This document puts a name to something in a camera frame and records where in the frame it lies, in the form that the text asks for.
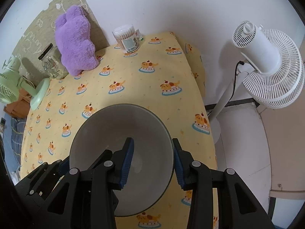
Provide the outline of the green patterned wall cloth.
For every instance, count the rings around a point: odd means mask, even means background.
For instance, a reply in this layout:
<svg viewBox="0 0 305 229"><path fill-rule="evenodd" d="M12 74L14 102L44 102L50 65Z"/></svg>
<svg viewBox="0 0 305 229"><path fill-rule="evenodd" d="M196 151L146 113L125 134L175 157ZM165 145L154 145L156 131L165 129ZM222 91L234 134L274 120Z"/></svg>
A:
<svg viewBox="0 0 305 229"><path fill-rule="evenodd" d="M110 45L86 0L51 1L48 8L42 10L26 29L12 52L13 56L16 56L21 61L20 74L35 85L43 78L48 77L38 56L48 44L55 43L55 20L72 5L78 5L83 8L91 25L91 41L96 50Z"/></svg>

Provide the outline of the green desk fan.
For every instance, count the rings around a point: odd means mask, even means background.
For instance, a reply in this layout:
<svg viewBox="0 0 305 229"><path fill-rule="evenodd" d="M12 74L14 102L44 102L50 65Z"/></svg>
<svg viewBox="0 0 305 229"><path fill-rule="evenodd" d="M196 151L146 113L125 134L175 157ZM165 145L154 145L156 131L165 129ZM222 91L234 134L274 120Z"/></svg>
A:
<svg viewBox="0 0 305 229"><path fill-rule="evenodd" d="M24 89L31 95L30 108L36 110L49 89L50 78L44 78L36 87L29 79L20 75L20 66L21 62L15 56L11 56L7 63L4 62L0 81L1 102L4 104L17 102L20 90Z"/></svg>

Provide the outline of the beige door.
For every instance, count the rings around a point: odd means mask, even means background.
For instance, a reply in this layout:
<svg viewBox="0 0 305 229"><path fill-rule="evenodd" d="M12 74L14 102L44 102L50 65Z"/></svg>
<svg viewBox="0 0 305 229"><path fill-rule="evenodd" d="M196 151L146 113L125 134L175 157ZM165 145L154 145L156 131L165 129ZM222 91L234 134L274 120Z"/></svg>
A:
<svg viewBox="0 0 305 229"><path fill-rule="evenodd" d="M257 108L264 125L271 161L270 196L304 199L304 90L282 109Z"/></svg>

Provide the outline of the cotton swab container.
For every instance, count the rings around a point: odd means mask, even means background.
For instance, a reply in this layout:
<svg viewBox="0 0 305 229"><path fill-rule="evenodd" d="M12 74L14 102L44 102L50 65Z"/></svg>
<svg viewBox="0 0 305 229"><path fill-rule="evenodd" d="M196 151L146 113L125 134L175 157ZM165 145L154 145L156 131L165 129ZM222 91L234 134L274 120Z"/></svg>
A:
<svg viewBox="0 0 305 229"><path fill-rule="evenodd" d="M135 52L143 39L140 31L136 30L132 24L119 26L112 33L124 53Z"/></svg>

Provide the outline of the white standing fan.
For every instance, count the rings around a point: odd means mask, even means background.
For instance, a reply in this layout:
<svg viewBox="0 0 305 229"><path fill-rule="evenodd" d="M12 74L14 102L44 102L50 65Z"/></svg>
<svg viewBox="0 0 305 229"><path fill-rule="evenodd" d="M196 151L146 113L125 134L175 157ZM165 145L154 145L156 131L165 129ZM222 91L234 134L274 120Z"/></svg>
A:
<svg viewBox="0 0 305 229"><path fill-rule="evenodd" d="M260 105L281 109L297 100L304 85L301 54L286 33L243 21L233 33L233 44L244 59L236 64L231 83L208 115L214 142L221 134L217 116L239 86Z"/></svg>

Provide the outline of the large green-floral bowl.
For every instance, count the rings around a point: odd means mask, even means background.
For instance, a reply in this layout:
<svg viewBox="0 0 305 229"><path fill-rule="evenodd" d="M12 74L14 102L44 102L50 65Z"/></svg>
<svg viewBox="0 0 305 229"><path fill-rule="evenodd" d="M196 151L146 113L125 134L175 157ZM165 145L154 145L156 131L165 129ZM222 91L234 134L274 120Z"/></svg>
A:
<svg viewBox="0 0 305 229"><path fill-rule="evenodd" d="M115 104L93 114L76 133L69 155L80 171L103 165L111 151L117 217L139 214L160 200L173 176L174 147L161 119L134 104Z"/></svg>

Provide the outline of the yellow cartoon tablecloth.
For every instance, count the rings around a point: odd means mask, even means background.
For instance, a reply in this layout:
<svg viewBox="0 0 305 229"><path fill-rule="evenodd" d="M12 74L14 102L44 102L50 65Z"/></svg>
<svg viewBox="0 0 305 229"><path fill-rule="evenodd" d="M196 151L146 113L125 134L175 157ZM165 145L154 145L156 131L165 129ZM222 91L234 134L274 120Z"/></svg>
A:
<svg viewBox="0 0 305 229"><path fill-rule="evenodd" d="M113 104L132 103L156 114L194 159L217 167L210 123L202 97L205 70L200 52L172 32L145 37L140 48L96 52L99 66L62 81L53 80L41 105L25 124L21 176L44 162L68 156L86 120Z"/></svg>

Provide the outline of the purple plush toy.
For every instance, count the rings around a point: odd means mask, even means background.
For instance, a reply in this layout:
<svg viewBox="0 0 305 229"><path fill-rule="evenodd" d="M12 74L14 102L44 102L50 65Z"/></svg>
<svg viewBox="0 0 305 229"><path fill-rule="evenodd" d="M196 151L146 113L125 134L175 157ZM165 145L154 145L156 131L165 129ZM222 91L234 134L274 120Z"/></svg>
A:
<svg viewBox="0 0 305 229"><path fill-rule="evenodd" d="M99 65L90 32L90 22L80 6L71 6L55 20L55 43L61 53L62 64L72 76Z"/></svg>

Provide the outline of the glass jar black lid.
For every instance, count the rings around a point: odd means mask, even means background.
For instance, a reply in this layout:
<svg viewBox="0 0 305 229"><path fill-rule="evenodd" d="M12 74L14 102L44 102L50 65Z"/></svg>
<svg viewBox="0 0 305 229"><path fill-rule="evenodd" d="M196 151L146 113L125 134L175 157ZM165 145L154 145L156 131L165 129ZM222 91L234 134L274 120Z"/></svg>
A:
<svg viewBox="0 0 305 229"><path fill-rule="evenodd" d="M66 67L61 62L61 56L57 46L50 43L38 57L45 72L53 79L61 80L68 75Z"/></svg>

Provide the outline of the grey plaid blanket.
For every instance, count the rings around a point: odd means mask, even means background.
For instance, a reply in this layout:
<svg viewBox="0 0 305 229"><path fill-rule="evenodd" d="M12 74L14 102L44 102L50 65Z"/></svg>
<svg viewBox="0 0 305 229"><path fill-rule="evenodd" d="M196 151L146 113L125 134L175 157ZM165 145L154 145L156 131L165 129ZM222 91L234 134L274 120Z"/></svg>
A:
<svg viewBox="0 0 305 229"><path fill-rule="evenodd" d="M26 119L11 118L11 148L18 165L21 166L22 141Z"/></svg>

